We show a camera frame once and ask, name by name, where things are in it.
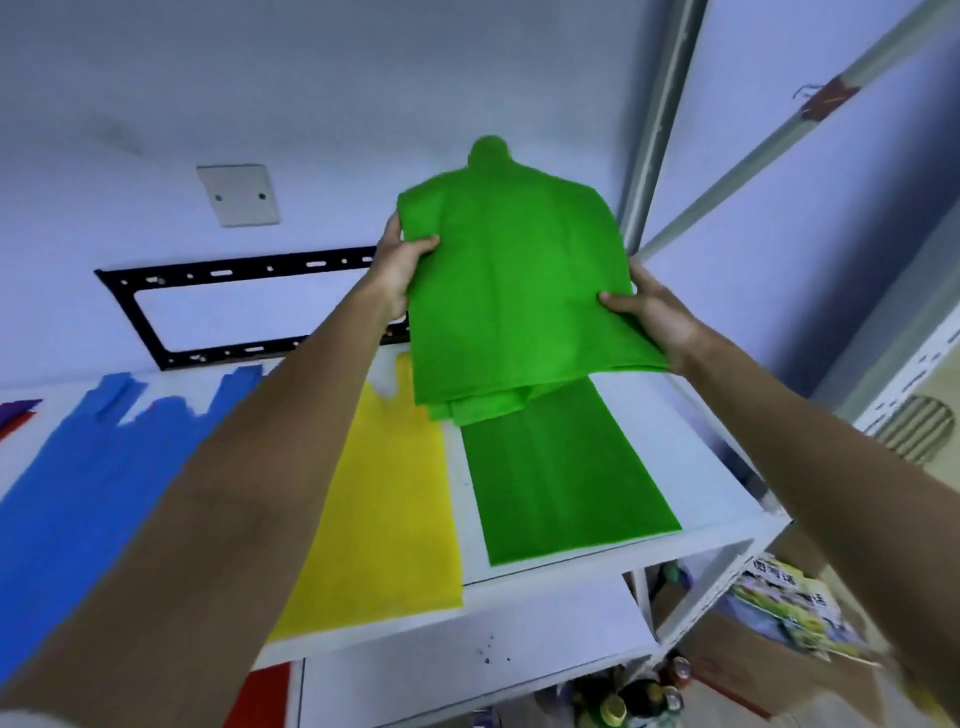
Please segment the person's right hand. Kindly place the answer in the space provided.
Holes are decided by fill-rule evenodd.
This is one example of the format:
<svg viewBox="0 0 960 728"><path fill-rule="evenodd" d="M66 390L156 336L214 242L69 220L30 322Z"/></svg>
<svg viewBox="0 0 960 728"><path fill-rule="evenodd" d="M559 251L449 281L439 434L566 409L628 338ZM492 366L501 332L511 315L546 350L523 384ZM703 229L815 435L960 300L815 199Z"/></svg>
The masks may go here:
<svg viewBox="0 0 960 728"><path fill-rule="evenodd" d="M634 292L644 298L644 310L633 318L666 357L671 373L689 376L714 342L716 333L693 315L637 258L629 263Z"/></svg>

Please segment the green non-woven bag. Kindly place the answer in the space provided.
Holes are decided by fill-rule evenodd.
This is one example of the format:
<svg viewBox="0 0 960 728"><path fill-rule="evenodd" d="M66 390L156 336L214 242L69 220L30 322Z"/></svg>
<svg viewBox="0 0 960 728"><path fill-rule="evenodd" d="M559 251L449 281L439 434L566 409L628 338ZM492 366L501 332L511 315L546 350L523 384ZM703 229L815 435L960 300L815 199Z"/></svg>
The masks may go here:
<svg viewBox="0 0 960 728"><path fill-rule="evenodd" d="M465 427L589 375L665 372L600 292L632 295L618 222L594 188L483 136L466 164L398 195L403 237L438 237L408 288L414 400Z"/></svg>
<svg viewBox="0 0 960 728"><path fill-rule="evenodd" d="M461 434L493 567L682 529L588 377Z"/></svg>

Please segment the person's right forearm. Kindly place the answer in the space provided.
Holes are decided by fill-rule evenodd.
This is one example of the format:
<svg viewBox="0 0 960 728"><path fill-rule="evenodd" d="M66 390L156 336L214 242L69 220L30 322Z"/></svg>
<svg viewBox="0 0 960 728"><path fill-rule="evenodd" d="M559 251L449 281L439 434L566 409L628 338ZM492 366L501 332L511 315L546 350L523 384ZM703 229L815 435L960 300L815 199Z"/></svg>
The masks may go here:
<svg viewBox="0 0 960 728"><path fill-rule="evenodd" d="M701 321L677 370L960 728L960 492L790 391Z"/></svg>

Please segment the person's left forearm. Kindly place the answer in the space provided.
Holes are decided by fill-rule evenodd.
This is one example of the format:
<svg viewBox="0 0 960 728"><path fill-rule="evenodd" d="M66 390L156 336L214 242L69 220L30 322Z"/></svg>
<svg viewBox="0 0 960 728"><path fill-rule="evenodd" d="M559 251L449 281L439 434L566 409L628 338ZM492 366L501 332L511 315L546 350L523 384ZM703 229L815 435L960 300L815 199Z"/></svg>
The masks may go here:
<svg viewBox="0 0 960 728"><path fill-rule="evenodd" d="M291 594L403 284L368 273L199 445L0 688L0 728L221 728Z"/></svg>

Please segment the flat green non-woven bag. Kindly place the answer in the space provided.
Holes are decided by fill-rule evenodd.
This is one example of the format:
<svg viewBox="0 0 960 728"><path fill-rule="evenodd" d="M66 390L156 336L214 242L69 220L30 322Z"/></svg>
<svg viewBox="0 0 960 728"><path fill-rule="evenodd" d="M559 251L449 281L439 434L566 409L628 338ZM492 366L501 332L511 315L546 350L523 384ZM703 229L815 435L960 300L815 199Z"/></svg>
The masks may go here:
<svg viewBox="0 0 960 728"><path fill-rule="evenodd" d="M461 434L493 567L682 529L588 377Z"/></svg>

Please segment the white desk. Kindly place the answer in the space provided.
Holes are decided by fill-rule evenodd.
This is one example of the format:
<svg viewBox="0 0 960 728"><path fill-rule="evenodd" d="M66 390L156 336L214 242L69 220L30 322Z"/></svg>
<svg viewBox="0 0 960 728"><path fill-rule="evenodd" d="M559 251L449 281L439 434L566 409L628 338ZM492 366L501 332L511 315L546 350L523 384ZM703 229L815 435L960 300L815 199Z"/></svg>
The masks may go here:
<svg viewBox="0 0 960 728"><path fill-rule="evenodd" d="M478 514L474 485L461 431L442 425L448 480L462 561L462 607L398 617L338 630L291 637L267 644L254 667L292 665L287 725L298 728L306 661L497 606L545 591L605 577L640 573L645 567L713 552L693 595L682 601L666 624L653 627L642 612L642 586L633 596L654 635L657 649L636 658L644 669L660 661L729 587L739 571L786 527L787 517L762 505L727 470L712 450L664 398L674 385L694 399L684 381L667 374L598 373L591 379L609 412L678 518L678 532L581 548L514 564L492 566ZM626 665L631 661L621 662Z"/></svg>

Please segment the yellow non-woven bag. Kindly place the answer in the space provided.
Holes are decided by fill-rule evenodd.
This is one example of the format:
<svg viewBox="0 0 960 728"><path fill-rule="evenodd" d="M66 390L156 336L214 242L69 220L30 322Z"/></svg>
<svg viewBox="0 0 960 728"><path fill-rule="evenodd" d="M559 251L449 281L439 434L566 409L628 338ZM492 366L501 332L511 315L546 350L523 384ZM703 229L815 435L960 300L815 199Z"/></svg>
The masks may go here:
<svg viewBox="0 0 960 728"><path fill-rule="evenodd" d="M463 606L441 425L414 402L411 354L397 392L366 383L306 561L268 643Z"/></svg>

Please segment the white appliance with vent grille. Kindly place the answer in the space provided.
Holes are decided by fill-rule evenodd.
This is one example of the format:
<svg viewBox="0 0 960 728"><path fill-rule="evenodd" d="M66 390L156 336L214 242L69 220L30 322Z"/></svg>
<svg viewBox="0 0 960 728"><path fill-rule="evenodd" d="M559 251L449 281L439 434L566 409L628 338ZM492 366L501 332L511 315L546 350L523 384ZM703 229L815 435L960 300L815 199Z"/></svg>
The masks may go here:
<svg viewBox="0 0 960 728"><path fill-rule="evenodd" d="M960 300L923 312L877 365L854 426L960 493Z"/></svg>

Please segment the brown cardboard box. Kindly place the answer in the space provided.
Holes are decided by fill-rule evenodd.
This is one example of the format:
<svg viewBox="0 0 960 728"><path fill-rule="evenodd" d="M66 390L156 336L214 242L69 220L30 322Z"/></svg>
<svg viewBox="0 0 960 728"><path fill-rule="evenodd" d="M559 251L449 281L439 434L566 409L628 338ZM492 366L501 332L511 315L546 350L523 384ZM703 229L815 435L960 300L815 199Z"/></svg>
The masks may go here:
<svg viewBox="0 0 960 728"><path fill-rule="evenodd" d="M877 654L879 663L863 664L838 657L822 661L745 625L730 606L729 591L740 574L679 640L678 652L690 661L693 676L766 718L837 698L859 718L877 728L887 728L889 711L880 683L881 651L875 641L870 641L867 616L842 592L826 560L798 524L789 525L755 557L762 553L825 583L844 616Z"/></svg>

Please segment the blue non-woven bag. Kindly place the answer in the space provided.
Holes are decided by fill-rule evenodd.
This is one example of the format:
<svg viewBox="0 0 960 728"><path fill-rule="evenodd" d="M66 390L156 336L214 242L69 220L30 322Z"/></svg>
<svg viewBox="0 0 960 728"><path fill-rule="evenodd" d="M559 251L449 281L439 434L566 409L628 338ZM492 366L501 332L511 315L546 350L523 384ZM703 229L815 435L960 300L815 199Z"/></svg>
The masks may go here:
<svg viewBox="0 0 960 728"><path fill-rule="evenodd" d="M224 374L206 412L181 396L152 401L131 373L105 375L62 418L0 499L0 684L85 599L186 459L263 379Z"/></svg>

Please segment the dark bottle with yellow cap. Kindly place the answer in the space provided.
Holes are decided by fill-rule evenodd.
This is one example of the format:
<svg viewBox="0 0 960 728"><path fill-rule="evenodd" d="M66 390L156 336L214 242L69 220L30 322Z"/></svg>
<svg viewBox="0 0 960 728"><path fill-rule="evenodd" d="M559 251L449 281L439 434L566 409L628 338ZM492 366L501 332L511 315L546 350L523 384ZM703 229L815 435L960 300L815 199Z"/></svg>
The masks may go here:
<svg viewBox="0 0 960 728"><path fill-rule="evenodd" d="M627 720L626 704L609 688L581 690L578 701L574 728L622 728Z"/></svg>

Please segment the white blank wall plate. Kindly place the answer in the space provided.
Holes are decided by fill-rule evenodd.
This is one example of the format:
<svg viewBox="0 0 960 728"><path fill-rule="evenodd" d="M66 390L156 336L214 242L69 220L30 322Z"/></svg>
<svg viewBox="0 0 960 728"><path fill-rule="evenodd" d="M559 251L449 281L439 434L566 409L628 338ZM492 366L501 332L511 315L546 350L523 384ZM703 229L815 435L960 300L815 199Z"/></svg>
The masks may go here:
<svg viewBox="0 0 960 728"><path fill-rule="evenodd" d="M282 223L266 165L198 165L196 171L222 228L268 227Z"/></svg>

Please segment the grey vertical wall pipe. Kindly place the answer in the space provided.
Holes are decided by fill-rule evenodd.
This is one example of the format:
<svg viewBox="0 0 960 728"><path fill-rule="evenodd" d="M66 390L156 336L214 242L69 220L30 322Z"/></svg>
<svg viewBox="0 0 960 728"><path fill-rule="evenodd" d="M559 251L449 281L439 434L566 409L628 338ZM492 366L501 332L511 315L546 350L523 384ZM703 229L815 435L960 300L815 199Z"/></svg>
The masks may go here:
<svg viewBox="0 0 960 728"><path fill-rule="evenodd" d="M642 247L644 229L709 6L710 0L669 0L669 12L656 42L653 76L642 106L641 126L618 210L619 231L629 256L637 254Z"/></svg>

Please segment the grey slanted wall pipe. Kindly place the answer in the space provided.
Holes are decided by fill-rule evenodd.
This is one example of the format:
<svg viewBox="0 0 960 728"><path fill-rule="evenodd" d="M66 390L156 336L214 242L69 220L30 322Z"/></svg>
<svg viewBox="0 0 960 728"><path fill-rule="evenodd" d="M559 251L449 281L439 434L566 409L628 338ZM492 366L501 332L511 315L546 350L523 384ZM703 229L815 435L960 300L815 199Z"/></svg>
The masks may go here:
<svg viewBox="0 0 960 728"><path fill-rule="evenodd" d="M846 79L862 86L863 90L909 56L938 31L957 9L960 9L960 0L920 0L904 18L838 74L843 73ZM798 111L720 176L652 239L643 243L635 256L644 262L652 259L823 123L804 122L798 116Z"/></svg>

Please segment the black metal wall mount bracket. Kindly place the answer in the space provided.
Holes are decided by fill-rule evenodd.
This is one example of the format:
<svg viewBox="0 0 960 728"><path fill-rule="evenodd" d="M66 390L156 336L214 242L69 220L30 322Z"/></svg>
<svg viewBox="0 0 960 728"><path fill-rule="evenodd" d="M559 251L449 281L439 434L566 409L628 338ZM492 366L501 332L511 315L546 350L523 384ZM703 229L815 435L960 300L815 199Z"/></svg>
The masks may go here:
<svg viewBox="0 0 960 728"><path fill-rule="evenodd" d="M159 370L282 358L371 266L375 246L95 272Z"/></svg>

